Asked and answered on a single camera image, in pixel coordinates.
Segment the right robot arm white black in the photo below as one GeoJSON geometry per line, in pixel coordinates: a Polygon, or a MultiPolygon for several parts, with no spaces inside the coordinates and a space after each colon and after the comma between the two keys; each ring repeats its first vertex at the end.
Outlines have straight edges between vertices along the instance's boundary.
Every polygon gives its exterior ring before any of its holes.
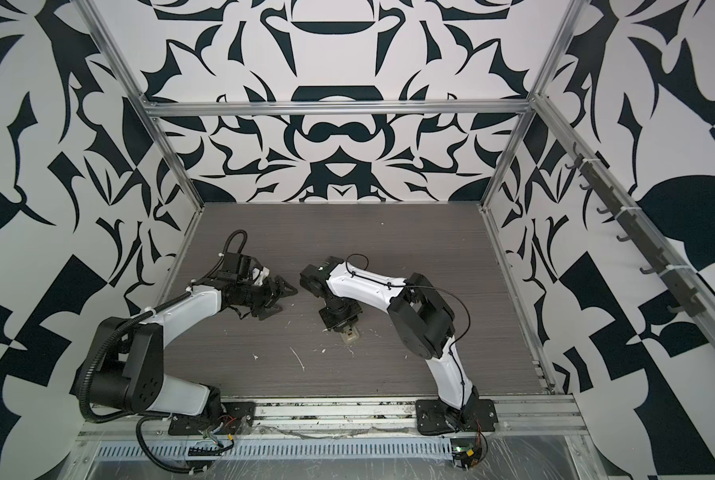
{"type": "Polygon", "coordinates": [[[473,416],[477,388],[457,353],[455,311],[427,277],[387,277],[330,257],[305,267],[300,285],[323,300],[319,314],[327,330],[343,336],[353,333],[364,305],[387,314],[405,348],[427,362],[445,413],[459,423],[473,416]]]}

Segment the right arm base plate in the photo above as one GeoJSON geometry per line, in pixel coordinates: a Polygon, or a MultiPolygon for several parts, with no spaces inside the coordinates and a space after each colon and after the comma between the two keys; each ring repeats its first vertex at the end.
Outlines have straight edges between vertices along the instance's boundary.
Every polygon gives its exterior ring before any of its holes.
{"type": "Polygon", "coordinates": [[[495,432],[499,422],[493,400],[473,396],[463,411],[441,400],[417,400],[415,402],[417,431],[423,436],[437,436],[457,432],[495,432]]]}

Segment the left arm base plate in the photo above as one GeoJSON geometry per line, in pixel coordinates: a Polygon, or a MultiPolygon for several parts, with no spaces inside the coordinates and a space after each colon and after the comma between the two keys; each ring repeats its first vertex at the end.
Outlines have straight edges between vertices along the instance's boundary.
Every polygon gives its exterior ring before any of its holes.
{"type": "Polygon", "coordinates": [[[257,403],[253,401],[222,402],[214,412],[199,416],[175,416],[169,426],[169,436],[201,435],[207,430],[216,435],[236,435],[254,426],[257,403]]]}

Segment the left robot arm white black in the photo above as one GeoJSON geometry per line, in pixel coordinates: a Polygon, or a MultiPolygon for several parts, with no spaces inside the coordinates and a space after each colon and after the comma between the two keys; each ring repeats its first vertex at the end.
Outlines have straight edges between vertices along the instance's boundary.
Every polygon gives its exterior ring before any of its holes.
{"type": "Polygon", "coordinates": [[[257,258],[224,253],[182,295],[131,318],[104,320],[74,385],[83,418],[101,424],[130,415],[175,415],[216,424],[224,413],[220,390],[169,376],[166,348],[227,309],[265,320],[281,312],[280,299],[297,292],[257,258]]]}

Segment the white remote control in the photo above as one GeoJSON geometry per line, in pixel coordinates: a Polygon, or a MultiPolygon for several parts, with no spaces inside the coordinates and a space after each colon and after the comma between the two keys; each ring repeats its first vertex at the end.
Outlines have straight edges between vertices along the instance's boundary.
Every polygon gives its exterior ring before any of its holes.
{"type": "Polygon", "coordinates": [[[359,329],[356,326],[347,326],[340,331],[340,336],[346,345],[352,345],[361,338],[359,329]]]}

